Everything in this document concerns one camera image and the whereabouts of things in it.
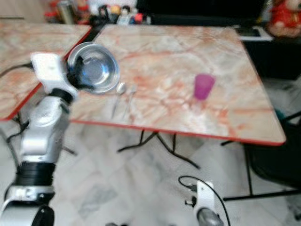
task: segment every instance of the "cable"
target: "cable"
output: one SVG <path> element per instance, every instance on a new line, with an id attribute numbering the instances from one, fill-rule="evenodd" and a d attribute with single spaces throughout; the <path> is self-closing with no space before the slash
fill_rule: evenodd
<path id="1" fill-rule="evenodd" d="M 0 136 L 2 136 L 2 138 L 6 141 L 6 143 L 8 145 L 8 148 L 10 150 L 10 153 L 11 153 L 11 155 L 13 157 L 16 170 L 18 170 L 18 168 L 19 168 L 19 161 L 18 161 L 18 157 L 17 157 L 17 154 L 16 154 L 16 151 L 15 151 L 14 147 L 10 143 L 7 142 L 6 135 L 3 132 L 3 130 L 1 130 L 1 129 L 0 129 Z"/>
<path id="2" fill-rule="evenodd" d="M 1 136 L 3 138 L 5 138 L 5 141 L 6 141 L 6 143 L 8 145 L 8 148 L 9 148 L 9 150 L 11 152 L 11 155 L 12 155 L 14 163 L 15 163 L 16 170 L 18 170 L 18 168 L 19 168 L 19 160 L 18 160 L 16 151 L 15 151 L 14 147 L 12 146 L 12 144 L 10 142 L 11 142 L 12 138 L 21 135 L 24 132 L 24 130 L 26 130 L 26 128 L 28 127 L 28 125 L 29 125 L 29 121 L 26 121 L 25 123 L 21 124 L 20 125 L 20 132 L 15 133 L 15 134 L 9 136 L 8 138 L 6 138 L 6 135 L 5 135 L 5 133 L 2 130 L 0 131 Z"/>
<path id="3" fill-rule="evenodd" d="M 219 194 L 218 194 L 218 193 L 217 193 L 217 192 L 216 192 L 209 184 L 207 184 L 207 183 L 206 183 L 204 180 L 202 180 L 202 179 L 199 179 L 199 178 L 194 177 L 194 176 L 189 176 L 189 175 L 183 175 L 183 176 L 180 176 L 180 177 L 178 178 L 178 181 L 179 181 L 180 185 L 182 185 L 182 186 L 184 186 L 184 187 L 186 187 L 186 188 L 188 188 L 188 189 L 190 189 L 190 190 L 191 190 L 191 187 L 192 187 L 192 186 L 189 186 L 189 185 L 184 184 L 184 183 L 181 181 L 181 179 L 183 179 L 183 178 L 191 178 L 191 179 L 194 179 L 194 180 L 198 180 L 198 181 L 202 182 L 204 185 L 206 185 L 208 188 L 210 188 L 210 190 L 213 191 L 213 193 L 216 195 L 216 197 L 220 200 L 220 202 L 221 202 L 221 204 L 222 204 L 222 207 L 223 207 L 223 209 L 224 209 L 224 211 L 225 211 L 225 214 L 226 214 L 228 226 L 231 226 L 230 218 L 229 218 L 229 215 L 228 215 L 228 212 L 227 212 L 225 203 L 224 203 L 224 201 L 222 200 L 222 198 L 219 196 Z"/>
<path id="4" fill-rule="evenodd" d="M 12 66 L 6 70 L 4 70 L 3 72 L 0 73 L 0 78 L 3 77 L 5 74 L 7 74 L 8 72 L 12 71 L 12 70 L 15 70 L 15 69 L 18 69 L 18 68 L 22 68 L 22 67 L 27 67 L 27 68 L 30 68 L 30 69 L 33 69 L 33 66 L 32 66 L 32 63 L 29 62 L 29 63 L 26 63 L 26 64 L 22 64 L 22 65 L 15 65 L 15 66 Z"/>

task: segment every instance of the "red object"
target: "red object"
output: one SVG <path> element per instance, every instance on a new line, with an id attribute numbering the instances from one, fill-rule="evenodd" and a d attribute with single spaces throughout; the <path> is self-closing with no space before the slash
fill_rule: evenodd
<path id="1" fill-rule="evenodd" d="M 58 4 L 58 2 L 59 2 L 59 0 L 53 0 L 53 1 L 49 2 L 49 5 L 51 7 L 56 7 L 56 5 Z"/>
<path id="2" fill-rule="evenodd" d="M 137 13 L 135 16 L 135 22 L 136 24 L 141 24 L 143 20 L 143 14 L 142 13 Z"/>
<path id="3" fill-rule="evenodd" d="M 44 14 L 44 16 L 46 16 L 46 17 L 57 16 L 57 12 L 46 12 L 46 13 Z"/>
<path id="4" fill-rule="evenodd" d="M 89 7 L 88 7 L 88 5 L 85 5 L 85 6 L 79 6 L 78 9 L 79 9 L 79 11 L 88 11 L 88 10 L 89 10 Z"/>
<path id="5" fill-rule="evenodd" d="M 292 12 L 286 7 L 285 3 L 286 1 L 283 1 L 279 5 L 273 7 L 271 10 L 271 24 L 283 22 L 285 27 L 297 27 L 301 24 L 301 12 Z"/>

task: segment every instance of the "floor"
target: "floor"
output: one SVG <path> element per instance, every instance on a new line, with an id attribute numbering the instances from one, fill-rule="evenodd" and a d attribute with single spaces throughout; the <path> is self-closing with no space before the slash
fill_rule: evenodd
<path id="1" fill-rule="evenodd" d="M 285 114 L 301 110 L 301 81 L 263 82 L 277 109 Z M 17 131 L 13 122 L 0 126 L 7 134 Z M 104 226 L 110 222 L 129 226 L 197 226 L 192 209 L 184 205 L 193 193 L 177 182 L 185 174 L 211 181 L 222 197 L 247 194 L 240 144 L 222 147 L 220 140 L 178 136 L 178 153 L 198 163 L 202 168 L 197 170 L 168 154 L 156 139 L 139 149 L 116 153 L 121 147 L 137 143 L 139 135 L 139 131 L 131 129 L 70 125 L 65 146 L 78 152 L 78 156 L 62 151 L 57 165 L 56 196 L 51 202 L 56 226 Z M 163 137 L 171 142 L 169 134 Z M 4 194 L 15 169 L 1 139 L 0 145 L 0 193 Z M 252 179 L 256 193 L 283 189 L 253 173 Z M 215 206 L 226 225 L 218 200 Z M 233 226 L 301 226 L 285 197 L 227 202 L 226 207 Z"/>

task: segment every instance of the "pink cup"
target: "pink cup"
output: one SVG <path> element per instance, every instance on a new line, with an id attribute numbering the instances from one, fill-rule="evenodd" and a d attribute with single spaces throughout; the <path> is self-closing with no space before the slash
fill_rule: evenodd
<path id="1" fill-rule="evenodd" d="M 215 78 L 210 74 L 198 74 L 194 81 L 194 96 L 199 100 L 205 100 L 213 85 Z"/>

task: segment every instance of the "metal bowl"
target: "metal bowl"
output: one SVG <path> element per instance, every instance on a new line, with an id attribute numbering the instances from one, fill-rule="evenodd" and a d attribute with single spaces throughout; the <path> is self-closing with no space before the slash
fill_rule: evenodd
<path id="1" fill-rule="evenodd" d="M 88 80 L 93 87 L 83 90 L 101 95 L 117 86 L 120 78 L 119 66 L 108 49 L 93 42 L 84 42 L 70 53 L 67 60 L 70 68 L 75 66 L 79 56 L 83 59 L 83 66 L 78 76 L 84 82 Z"/>

